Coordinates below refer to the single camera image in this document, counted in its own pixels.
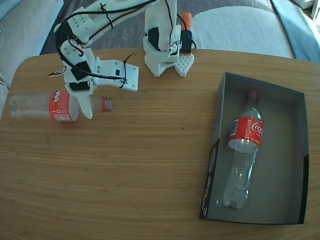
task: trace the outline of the black box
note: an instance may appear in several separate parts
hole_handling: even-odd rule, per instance
[[[259,93],[263,141],[251,173],[243,208],[216,201],[232,159],[229,132],[249,89]],[[308,124],[305,95],[286,87],[226,73],[217,93],[213,146],[200,218],[252,224],[303,224],[308,191]]]

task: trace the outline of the coca-cola bottle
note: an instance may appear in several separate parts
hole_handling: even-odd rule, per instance
[[[250,90],[246,94],[245,104],[239,109],[239,117],[232,123],[228,141],[228,150],[233,158],[232,167],[216,202],[221,208],[236,210],[247,202],[250,177],[264,130],[258,102],[258,93]]]
[[[90,101],[93,113],[112,111],[113,100],[110,97],[90,96]],[[75,122],[82,112],[78,100],[66,90],[18,93],[9,104],[11,116],[20,120]]]

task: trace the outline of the robotic arm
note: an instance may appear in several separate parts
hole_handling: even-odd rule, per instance
[[[190,37],[186,54],[180,54],[184,42],[177,21],[177,0],[97,0],[79,8],[59,24],[54,32],[57,51],[65,66],[65,88],[77,98],[83,114],[93,117],[90,96],[98,86],[114,86],[136,92],[139,68],[127,60],[100,60],[90,46],[114,26],[145,11],[143,48],[145,63],[155,77],[175,67],[184,77],[194,62]]]

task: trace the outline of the wooden table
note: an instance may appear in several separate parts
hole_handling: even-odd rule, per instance
[[[100,87],[114,111],[75,124],[0,124],[0,239],[319,239],[320,65],[228,51],[196,50],[186,78],[173,69],[154,78],[141,49],[97,51],[102,59],[140,66],[138,92]],[[56,54],[18,69],[9,98],[61,90]],[[199,220],[224,72],[306,93],[310,141],[307,211],[303,225],[251,225]]]

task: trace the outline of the gray couch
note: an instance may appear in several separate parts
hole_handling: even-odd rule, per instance
[[[38,56],[63,0],[0,0],[0,118],[19,65]]]

